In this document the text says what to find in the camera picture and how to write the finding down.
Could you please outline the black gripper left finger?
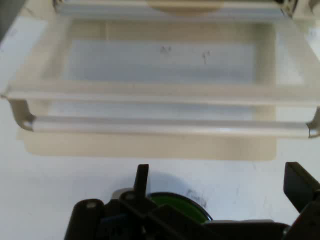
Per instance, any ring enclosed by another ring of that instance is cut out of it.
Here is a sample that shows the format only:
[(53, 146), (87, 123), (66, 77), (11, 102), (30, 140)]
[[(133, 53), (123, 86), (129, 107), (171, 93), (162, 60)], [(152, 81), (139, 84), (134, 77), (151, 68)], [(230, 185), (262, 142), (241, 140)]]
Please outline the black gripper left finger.
[(208, 213), (193, 200), (170, 192), (147, 193), (149, 165), (137, 168), (133, 189), (104, 207), (101, 240), (204, 240)]

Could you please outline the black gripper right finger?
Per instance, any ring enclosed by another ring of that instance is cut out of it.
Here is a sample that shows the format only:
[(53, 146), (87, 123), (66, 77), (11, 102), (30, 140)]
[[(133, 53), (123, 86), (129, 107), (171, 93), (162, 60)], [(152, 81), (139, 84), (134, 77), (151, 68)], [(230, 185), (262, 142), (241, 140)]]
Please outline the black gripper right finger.
[(320, 238), (320, 183), (298, 162), (285, 164), (283, 190), (299, 212), (284, 234), (285, 240)]

